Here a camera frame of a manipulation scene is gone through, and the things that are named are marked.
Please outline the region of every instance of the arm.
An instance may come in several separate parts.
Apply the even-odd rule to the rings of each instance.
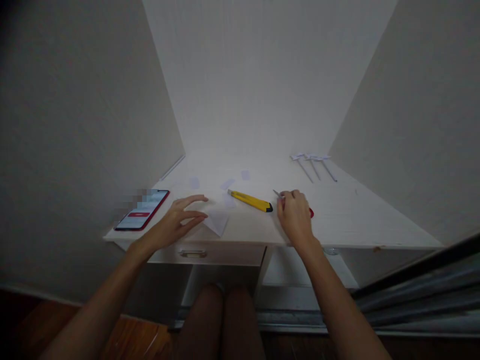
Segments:
[[[208,199],[193,195],[174,201],[165,216],[128,248],[113,273],[57,335],[41,359],[99,357],[142,266],[155,251],[173,244],[207,217],[203,212],[184,211],[195,201]],[[182,225],[185,219],[192,220]]]
[[[312,233],[309,203],[298,190],[281,193],[278,218],[310,276],[318,305],[340,359],[390,359],[382,342],[357,308]]]

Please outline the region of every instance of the forearm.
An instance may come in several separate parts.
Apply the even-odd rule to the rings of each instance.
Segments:
[[[305,249],[297,249],[310,276],[318,305],[338,355],[349,359],[390,359],[378,336],[314,238]]]
[[[151,252],[130,246],[114,272],[53,340],[42,359],[97,359]]]

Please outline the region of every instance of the left hand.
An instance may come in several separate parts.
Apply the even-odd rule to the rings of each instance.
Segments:
[[[205,218],[208,218],[208,215],[204,212],[184,211],[184,209],[196,201],[207,202],[208,200],[204,195],[192,195],[175,200],[165,216],[143,235],[139,241],[147,244],[148,248],[153,252],[175,243],[205,220]],[[181,222],[186,219],[192,220],[182,225]]]

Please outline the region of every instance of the yellow utility knife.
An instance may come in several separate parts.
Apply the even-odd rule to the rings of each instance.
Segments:
[[[238,192],[238,191],[232,191],[228,189],[228,194],[237,199],[240,200],[241,202],[244,202],[245,204],[248,204],[250,206],[253,206],[254,208],[257,208],[258,210],[261,210],[266,213],[271,213],[274,208],[272,207],[272,204],[260,199],[257,199],[256,197]]]

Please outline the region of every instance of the drawer handle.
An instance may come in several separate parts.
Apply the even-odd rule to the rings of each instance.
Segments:
[[[181,257],[190,259],[203,259],[207,257],[207,252],[205,250],[180,250],[178,253]]]

